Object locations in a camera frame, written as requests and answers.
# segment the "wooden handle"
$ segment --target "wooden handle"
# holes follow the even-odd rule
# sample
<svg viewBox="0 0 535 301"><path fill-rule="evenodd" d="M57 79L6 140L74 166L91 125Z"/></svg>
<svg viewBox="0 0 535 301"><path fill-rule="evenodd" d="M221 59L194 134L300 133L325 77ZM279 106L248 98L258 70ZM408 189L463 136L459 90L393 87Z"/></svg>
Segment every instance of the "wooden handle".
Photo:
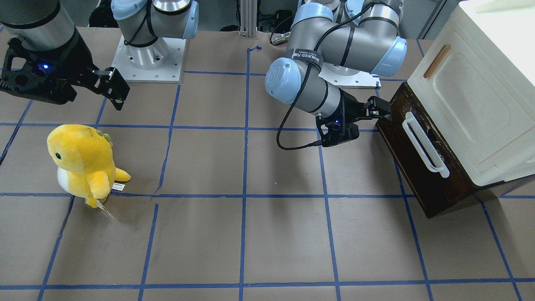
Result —
<svg viewBox="0 0 535 301"><path fill-rule="evenodd" d="M446 45L442 46L442 49L440 49L440 51L438 52L437 56L435 57L435 59L431 63L431 65L429 65L429 68L427 68L427 70L425 71L424 78L428 78L431 75L433 75L435 70L438 68L438 65L440 65L440 62L442 62L444 57L446 57L446 54L448 54L448 51L451 48L452 48L452 46L450 44L446 44Z"/></svg>

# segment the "toy kitchen cabinet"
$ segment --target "toy kitchen cabinet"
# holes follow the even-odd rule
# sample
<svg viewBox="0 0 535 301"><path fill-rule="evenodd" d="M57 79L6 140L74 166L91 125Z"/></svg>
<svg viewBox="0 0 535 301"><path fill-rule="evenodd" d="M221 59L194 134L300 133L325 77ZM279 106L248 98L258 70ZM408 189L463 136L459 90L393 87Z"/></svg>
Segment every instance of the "toy kitchen cabinet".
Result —
<svg viewBox="0 0 535 301"><path fill-rule="evenodd" d="M535 2L463 1L377 128L427 217L535 179Z"/></svg>

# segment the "yellow stuffed toy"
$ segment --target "yellow stuffed toy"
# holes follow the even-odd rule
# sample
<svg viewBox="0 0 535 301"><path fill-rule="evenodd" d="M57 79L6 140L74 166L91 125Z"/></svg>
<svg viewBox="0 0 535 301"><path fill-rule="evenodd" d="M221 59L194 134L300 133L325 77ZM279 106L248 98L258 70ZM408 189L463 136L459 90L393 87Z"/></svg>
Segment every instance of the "yellow stuffed toy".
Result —
<svg viewBox="0 0 535 301"><path fill-rule="evenodd" d="M113 182L130 180L127 172L115 167L110 136L90 126L61 125L48 135L47 144L48 153L58 165L59 185L85 198L93 208L106 210L102 203Z"/></svg>

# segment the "white label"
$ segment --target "white label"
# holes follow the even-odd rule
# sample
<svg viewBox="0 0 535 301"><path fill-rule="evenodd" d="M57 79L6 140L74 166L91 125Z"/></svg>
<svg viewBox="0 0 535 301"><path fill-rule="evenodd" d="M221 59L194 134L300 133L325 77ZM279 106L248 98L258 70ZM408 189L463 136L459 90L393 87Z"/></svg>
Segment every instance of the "white label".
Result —
<svg viewBox="0 0 535 301"><path fill-rule="evenodd" d="M123 191L123 189L125 188L125 185L120 184L120 183L114 183L113 186L111 186L111 188L113 190Z"/></svg>

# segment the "light blue joint cap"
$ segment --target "light blue joint cap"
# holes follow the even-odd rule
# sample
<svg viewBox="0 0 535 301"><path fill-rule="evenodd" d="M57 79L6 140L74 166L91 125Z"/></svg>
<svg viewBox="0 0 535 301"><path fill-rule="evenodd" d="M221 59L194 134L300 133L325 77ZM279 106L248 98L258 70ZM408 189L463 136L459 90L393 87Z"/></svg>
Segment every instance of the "light blue joint cap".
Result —
<svg viewBox="0 0 535 301"><path fill-rule="evenodd" d="M407 53L407 41L397 37L389 50L385 53L377 66L371 71L372 74L392 76L400 69L405 54Z"/></svg>
<svg viewBox="0 0 535 301"><path fill-rule="evenodd" d="M299 6L297 13L295 14L292 27L302 20L317 17L327 18L330 21L334 20L333 12L327 6L315 2L303 4Z"/></svg>
<svg viewBox="0 0 535 301"><path fill-rule="evenodd" d="M269 95L285 104L291 104L301 88L301 72L297 63L287 57L279 57L269 67L264 86Z"/></svg>
<svg viewBox="0 0 535 301"><path fill-rule="evenodd" d="M347 0L346 2L346 12L347 15L352 18L362 11L362 5L364 5L364 0ZM361 21L361 17L353 20L353 23L358 25Z"/></svg>
<svg viewBox="0 0 535 301"><path fill-rule="evenodd" d="M183 39L193 39L197 35L197 27L199 25L199 5L197 1L192 1L189 8L188 23L184 29Z"/></svg>
<svg viewBox="0 0 535 301"><path fill-rule="evenodd" d="M112 0L111 11L117 21L128 19L142 10L147 4L147 0Z"/></svg>

